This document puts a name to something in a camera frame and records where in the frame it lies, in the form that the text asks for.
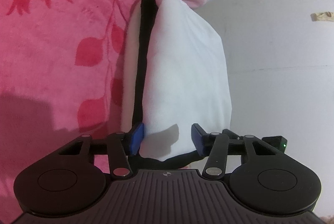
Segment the pink floral fleece blanket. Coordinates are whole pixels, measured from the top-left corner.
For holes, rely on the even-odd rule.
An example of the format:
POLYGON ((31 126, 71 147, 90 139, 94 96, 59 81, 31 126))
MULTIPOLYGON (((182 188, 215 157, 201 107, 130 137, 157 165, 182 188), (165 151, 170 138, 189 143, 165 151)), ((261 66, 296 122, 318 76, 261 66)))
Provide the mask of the pink floral fleece blanket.
POLYGON ((16 176, 82 134, 121 127, 126 29, 138 0, 1 0, 1 221, 16 176))

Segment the white sweatshirt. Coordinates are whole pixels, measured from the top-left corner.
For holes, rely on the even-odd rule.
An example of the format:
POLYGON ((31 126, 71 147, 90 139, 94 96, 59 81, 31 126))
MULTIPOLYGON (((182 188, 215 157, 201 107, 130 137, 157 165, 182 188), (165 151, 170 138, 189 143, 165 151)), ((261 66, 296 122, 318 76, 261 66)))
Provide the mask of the white sweatshirt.
POLYGON ((156 0, 143 91, 140 155, 164 161, 195 147, 191 127, 230 126, 232 101, 223 43, 182 0, 156 0))

